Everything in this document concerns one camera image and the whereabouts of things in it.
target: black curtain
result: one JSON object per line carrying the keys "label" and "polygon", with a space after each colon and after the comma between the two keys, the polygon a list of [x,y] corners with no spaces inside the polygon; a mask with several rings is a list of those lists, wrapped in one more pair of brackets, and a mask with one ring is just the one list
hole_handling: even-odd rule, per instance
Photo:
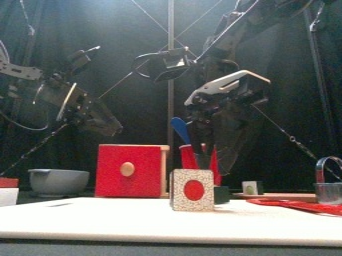
{"label": "black curtain", "polygon": [[[137,75],[127,76],[136,56],[167,48],[167,33],[160,28],[160,25],[167,28],[167,1],[23,2],[28,20],[19,0],[0,3],[0,40],[9,52],[11,63],[21,65],[29,59],[29,66],[52,72],[63,67],[71,53],[100,45],[89,67],[73,77],[73,81],[93,96],[101,97],[124,130],[115,137],[104,138],[93,133],[81,133],[76,127],[68,127],[12,168],[8,176],[20,177],[21,187],[28,187],[29,168],[81,169],[91,172],[92,187],[100,143],[167,144],[167,83],[154,84]],[[341,1],[331,2],[326,4],[315,33],[307,30],[307,17],[310,23],[321,1],[311,5],[306,13],[242,42],[236,49],[240,68],[271,80],[270,102],[264,109],[267,115],[318,157],[331,154],[339,156],[342,140],[342,8]],[[176,38],[190,47],[194,55],[200,54],[206,38],[214,33],[222,15],[234,9],[234,5],[234,1],[175,1],[175,35],[211,9]],[[29,25],[35,29],[35,40],[28,35]],[[317,52],[313,50],[313,37],[318,46],[318,63],[314,61]],[[175,47],[182,46],[179,42],[175,42]],[[317,79],[318,64],[323,72],[323,85]],[[13,78],[1,75],[0,79],[0,94],[4,94]],[[182,118],[187,116],[183,103],[194,88],[192,77],[184,76],[175,80],[175,116]],[[29,120],[36,118],[43,126],[47,110],[48,119],[53,121],[55,109],[49,106],[32,107],[24,101],[20,103],[17,118],[28,125]],[[32,132],[0,120],[0,164],[4,170],[57,127],[52,123],[48,130]],[[182,144],[175,135],[172,168],[180,167],[178,147]],[[264,120],[254,148],[234,166],[223,184],[240,189],[243,180],[262,180],[268,191],[311,191],[314,166],[315,162],[274,124]]]}

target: white table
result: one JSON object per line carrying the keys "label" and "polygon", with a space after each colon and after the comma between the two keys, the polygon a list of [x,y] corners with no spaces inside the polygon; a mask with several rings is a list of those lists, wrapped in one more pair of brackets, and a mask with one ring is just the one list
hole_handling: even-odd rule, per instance
{"label": "white table", "polygon": [[244,200],[178,212],[168,199],[72,198],[1,207],[0,216],[5,240],[342,247],[341,217]]}

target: gray bowl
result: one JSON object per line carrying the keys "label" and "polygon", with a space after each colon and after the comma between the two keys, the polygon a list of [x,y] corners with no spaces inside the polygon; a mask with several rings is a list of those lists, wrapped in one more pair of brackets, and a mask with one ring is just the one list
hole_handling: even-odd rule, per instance
{"label": "gray bowl", "polygon": [[75,196],[84,191],[89,173],[76,170],[31,169],[29,184],[40,197]]}

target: red circle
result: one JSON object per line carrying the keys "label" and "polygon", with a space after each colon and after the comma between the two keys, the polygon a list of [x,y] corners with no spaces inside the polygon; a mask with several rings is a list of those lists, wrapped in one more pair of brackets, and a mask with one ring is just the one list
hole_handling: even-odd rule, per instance
{"label": "red circle", "polygon": [[184,195],[188,200],[198,201],[204,195],[204,186],[198,180],[190,180],[184,185]]}

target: round knob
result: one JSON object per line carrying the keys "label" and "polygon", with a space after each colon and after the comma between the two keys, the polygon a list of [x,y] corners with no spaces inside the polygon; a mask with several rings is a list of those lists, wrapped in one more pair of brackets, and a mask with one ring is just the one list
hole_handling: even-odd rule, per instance
{"label": "round knob", "polygon": [[131,162],[125,162],[121,164],[120,172],[123,176],[129,177],[133,174],[133,171],[135,171],[135,167]]}

